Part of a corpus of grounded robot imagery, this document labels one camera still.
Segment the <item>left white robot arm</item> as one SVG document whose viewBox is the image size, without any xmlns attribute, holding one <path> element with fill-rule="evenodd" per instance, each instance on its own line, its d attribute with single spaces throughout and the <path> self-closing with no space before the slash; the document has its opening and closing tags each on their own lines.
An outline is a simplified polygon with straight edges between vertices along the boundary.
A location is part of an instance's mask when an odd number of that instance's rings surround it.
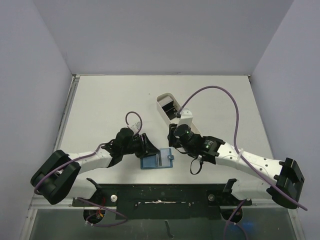
<svg viewBox="0 0 320 240">
<path fill-rule="evenodd" d="M 160 153 L 145 133 L 135 133 L 130 128 L 121 128 L 116 137 L 98 145 L 94 151 L 66 153 L 54 151 L 31 177 L 34 193 L 43 196 L 51 205 L 67 197 L 84 198 L 88 204 L 100 203 L 102 193 L 90 180 L 77 181 L 78 175 L 99 168 L 111 168 L 122 161 L 125 155 L 138 159 L 153 157 Z"/>
</svg>

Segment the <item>grey magnetic stripe card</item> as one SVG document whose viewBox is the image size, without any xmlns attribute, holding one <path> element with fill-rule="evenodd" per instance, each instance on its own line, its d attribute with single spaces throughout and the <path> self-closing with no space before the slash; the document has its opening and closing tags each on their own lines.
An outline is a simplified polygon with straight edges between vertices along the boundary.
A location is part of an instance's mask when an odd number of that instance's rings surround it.
<svg viewBox="0 0 320 240">
<path fill-rule="evenodd" d="M 166 168 L 171 166 L 171 160 L 168 158 L 167 155 L 157 154 L 155 165 L 158 168 Z"/>
</svg>

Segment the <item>blue leather card holder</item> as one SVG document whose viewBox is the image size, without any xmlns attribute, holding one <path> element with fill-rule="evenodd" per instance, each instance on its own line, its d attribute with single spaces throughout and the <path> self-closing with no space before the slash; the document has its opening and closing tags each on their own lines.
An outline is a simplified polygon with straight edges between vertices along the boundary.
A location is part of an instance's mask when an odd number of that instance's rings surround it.
<svg viewBox="0 0 320 240">
<path fill-rule="evenodd" d="M 140 159 L 142 170 L 166 169 L 173 167 L 174 155 L 171 148 L 161 148 L 159 153 Z"/>
</svg>

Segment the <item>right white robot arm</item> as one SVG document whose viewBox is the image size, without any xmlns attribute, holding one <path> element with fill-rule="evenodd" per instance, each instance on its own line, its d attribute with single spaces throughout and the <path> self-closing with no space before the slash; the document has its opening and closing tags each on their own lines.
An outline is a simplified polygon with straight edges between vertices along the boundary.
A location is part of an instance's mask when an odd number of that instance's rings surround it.
<svg viewBox="0 0 320 240">
<path fill-rule="evenodd" d="M 305 178 L 294 159 L 276 160 L 238 150 L 219 138 L 194 133 L 187 124 L 171 123 L 167 139 L 170 147 L 182 148 L 183 154 L 198 161 L 200 166 L 211 163 L 258 178 L 248 182 L 230 179 L 222 192 L 227 204 L 244 199 L 271 199 L 287 209 L 302 207 L 299 199 Z"/>
</svg>

